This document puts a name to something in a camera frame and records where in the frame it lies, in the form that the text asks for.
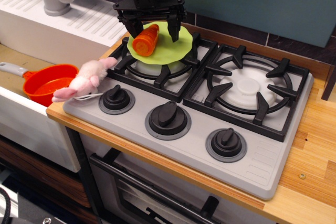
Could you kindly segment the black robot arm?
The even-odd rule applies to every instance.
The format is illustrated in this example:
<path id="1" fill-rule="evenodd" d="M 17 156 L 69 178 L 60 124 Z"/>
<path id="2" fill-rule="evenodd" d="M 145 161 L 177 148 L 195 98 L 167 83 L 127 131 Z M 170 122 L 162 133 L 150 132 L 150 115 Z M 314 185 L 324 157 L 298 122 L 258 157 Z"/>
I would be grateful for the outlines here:
<path id="1" fill-rule="evenodd" d="M 143 31 L 143 22 L 167 21 L 173 42 L 178 41 L 181 22 L 186 17 L 184 0 L 122 0 L 113 5 L 129 34 L 135 38 Z"/>

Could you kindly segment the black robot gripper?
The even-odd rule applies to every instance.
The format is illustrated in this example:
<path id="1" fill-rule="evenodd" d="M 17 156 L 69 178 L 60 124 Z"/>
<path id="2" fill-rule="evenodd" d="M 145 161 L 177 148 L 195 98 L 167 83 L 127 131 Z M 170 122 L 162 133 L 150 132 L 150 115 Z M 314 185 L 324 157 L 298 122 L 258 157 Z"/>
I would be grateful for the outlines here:
<path id="1" fill-rule="evenodd" d="M 113 8 L 133 38 L 143 31 L 143 21 L 165 20 L 172 42 L 177 42 L 186 18 L 184 0 L 122 0 Z"/>

